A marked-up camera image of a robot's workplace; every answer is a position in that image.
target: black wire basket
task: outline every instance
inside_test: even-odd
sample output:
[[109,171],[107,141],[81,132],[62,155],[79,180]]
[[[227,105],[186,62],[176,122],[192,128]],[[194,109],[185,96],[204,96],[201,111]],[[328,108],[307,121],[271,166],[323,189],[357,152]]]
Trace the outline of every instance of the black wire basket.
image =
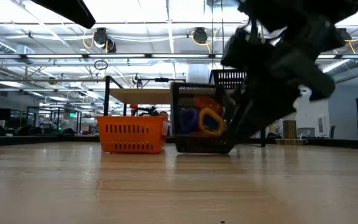
[[195,108],[193,98],[195,96],[209,96],[219,103],[222,100],[219,88],[222,87],[197,83],[171,84],[171,125],[178,152],[227,154],[234,147],[233,143],[222,136],[183,134],[179,128],[179,113],[185,109]]
[[244,79],[246,78],[247,73],[245,71],[235,70],[235,69],[226,69],[226,70],[212,70],[209,77],[209,83],[215,85],[221,85],[225,90],[233,90],[237,86],[243,84]]

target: plastic basket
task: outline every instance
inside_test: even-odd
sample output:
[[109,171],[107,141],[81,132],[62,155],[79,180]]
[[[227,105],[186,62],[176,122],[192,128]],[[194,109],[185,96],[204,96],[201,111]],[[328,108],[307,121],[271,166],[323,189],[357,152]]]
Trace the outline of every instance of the plastic basket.
[[218,136],[203,136],[199,134],[182,134],[178,130],[178,112],[182,109],[195,108],[193,98],[195,96],[210,96],[219,102],[220,94],[216,85],[202,85],[196,83],[172,83],[171,84],[171,125],[172,134],[178,152],[187,153],[221,153],[226,154],[234,147],[224,138]]
[[240,70],[229,69],[229,70],[212,70],[209,78],[211,83],[212,77],[214,78],[215,85],[221,85],[226,90],[233,90],[237,86],[242,85],[247,73]]
[[104,152],[152,153],[162,150],[169,123],[165,117],[97,116]]

